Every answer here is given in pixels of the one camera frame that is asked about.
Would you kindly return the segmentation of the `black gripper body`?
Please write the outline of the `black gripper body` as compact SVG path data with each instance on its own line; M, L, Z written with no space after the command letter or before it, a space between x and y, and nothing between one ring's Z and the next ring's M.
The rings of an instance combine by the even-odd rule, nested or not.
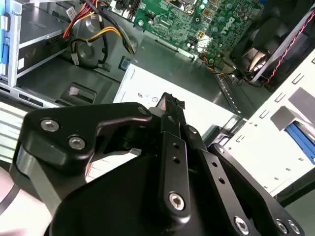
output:
M156 156L137 157L71 193L55 236L217 236L218 207L182 131L164 132Z

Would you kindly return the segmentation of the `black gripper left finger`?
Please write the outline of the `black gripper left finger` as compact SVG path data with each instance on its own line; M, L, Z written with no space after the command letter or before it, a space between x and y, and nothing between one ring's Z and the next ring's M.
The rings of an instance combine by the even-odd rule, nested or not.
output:
M39 109L23 120L10 173L33 185L54 219L65 199L137 157L156 156L164 132L181 138L177 98Z

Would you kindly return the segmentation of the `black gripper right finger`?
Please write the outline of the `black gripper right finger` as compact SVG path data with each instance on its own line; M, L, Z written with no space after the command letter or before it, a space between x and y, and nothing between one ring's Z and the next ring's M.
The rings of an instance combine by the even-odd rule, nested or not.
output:
M210 186L218 212L219 236L300 236L301 226L219 144L206 147L185 120L183 101L175 101L179 123L198 173Z

